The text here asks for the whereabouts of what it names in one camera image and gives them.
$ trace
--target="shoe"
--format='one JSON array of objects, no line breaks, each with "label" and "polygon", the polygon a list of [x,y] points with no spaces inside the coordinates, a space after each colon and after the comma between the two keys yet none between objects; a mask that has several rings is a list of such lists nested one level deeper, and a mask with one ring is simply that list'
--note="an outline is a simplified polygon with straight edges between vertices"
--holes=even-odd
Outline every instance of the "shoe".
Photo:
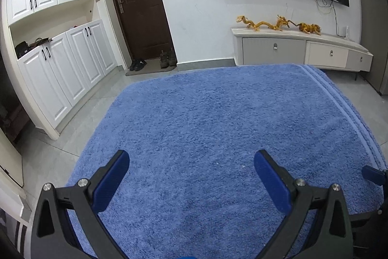
[{"label": "shoe", "polygon": [[147,62],[145,60],[138,59],[136,65],[135,65],[134,71],[138,72],[141,69],[143,69],[144,66],[146,66],[146,65],[147,65]]},{"label": "shoe", "polygon": [[170,66],[176,66],[177,62],[178,60],[177,60],[177,57],[175,56],[175,52],[173,51],[173,49],[171,49],[171,51],[168,54],[168,64]]},{"label": "shoe", "polygon": [[160,54],[160,68],[168,68],[168,52],[163,52]]},{"label": "shoe", "polygon": [[129,67],[130,71],[133,71],[135,69],[135,65],[137,63],[137,60],[133,60],[131,66]]}]

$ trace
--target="brown boot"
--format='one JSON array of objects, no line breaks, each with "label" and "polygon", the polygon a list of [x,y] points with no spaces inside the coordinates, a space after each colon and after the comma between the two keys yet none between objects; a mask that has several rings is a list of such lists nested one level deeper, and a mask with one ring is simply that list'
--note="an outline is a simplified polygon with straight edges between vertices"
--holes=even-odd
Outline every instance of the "brown boot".
[{"label": "brown boot", "polygon": [[176,66],[177,65],[177,57],[175,56],[175,52],[173,49],[168,54],[168,63],[170,66]]},{"label": "brown boot", "polygon": [[160,54],[160,68],[168,68],[168,52],[163,52]]}]

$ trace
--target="tv stand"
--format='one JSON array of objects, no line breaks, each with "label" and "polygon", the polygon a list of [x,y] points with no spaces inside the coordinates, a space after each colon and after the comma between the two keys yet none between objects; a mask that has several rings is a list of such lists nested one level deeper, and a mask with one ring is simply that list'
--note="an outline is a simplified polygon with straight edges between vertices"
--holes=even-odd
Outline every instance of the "tv stand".
[{"label": "tv stand", "polygon": [[309,64],[320,69],[369,72],[373,54],[333,35],[300,31],[232,28],[236,65]]}]

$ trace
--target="screw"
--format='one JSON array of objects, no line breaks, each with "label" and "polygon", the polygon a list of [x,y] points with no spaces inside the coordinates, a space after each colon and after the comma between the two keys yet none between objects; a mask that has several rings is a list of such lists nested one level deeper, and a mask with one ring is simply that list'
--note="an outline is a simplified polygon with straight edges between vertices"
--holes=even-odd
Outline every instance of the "screw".
[{"label": "screw", "polygon": [[341,190],[341,186],[340,186],[338,183],[333,183],[333,184],[331,185],[331,187],[332,187],[332,189],[333,189],[334,191],[340,191],[340,190]]},{"label": "screw", "polygon": [[48,191],[51,189],[51,183],[46,183],[44,186],[43,186],[43,190],[44,191]]},{"label": "screw", "polygon": [[87,184],[88,184],[88,179],[83,178],[83,179],[80,179],[80,180],[78,181],[78,185],[79,185],[80,187],[85,187]]},{"label": "screw", "polygon": [[306,181],[304,181],[303,179],[301,178],[298,178],[295,180],[295,183],[296,185],[300,186],[300,187],[304,187],[306,185]]}]

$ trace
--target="dragon statue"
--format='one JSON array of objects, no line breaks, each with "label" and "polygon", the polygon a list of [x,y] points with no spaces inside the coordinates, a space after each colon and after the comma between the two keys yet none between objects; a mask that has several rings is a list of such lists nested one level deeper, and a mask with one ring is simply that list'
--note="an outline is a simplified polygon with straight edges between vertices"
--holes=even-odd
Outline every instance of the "dragon statue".
[{"label": "dragon statue", "polygon": [[300,31],[305,32],[307,34],[316,33],[317,35],[321,35],[321,27],[319,25],[308,25],[304,22],[301,22],[300,24],[295,24],[291,20],[288,20],[288,22],[292,23],[296,27],[299,27]]},{"label": "dragon statue", "polygon": [[243,22],[247,25],[247,28],[255,29],[255,31],[259,31],[259,28],[262,25],[266,25],[269,29],[279,30],[279,31],[283,31],[281,29],[281,27],[284,25],[286,25],[287,27],[290,27],[288,24],[289,20],[287,20],[285,17],[279,16],[279,15],[277,15],[277,17],[278,18],[277,18],[276,25],[271,25],[270,23],[265,22],[265,21],[260,21],[260,22],[255,24],[252,20],[247,20],[245,16],[238,16],[236,19],[236,22]]}]

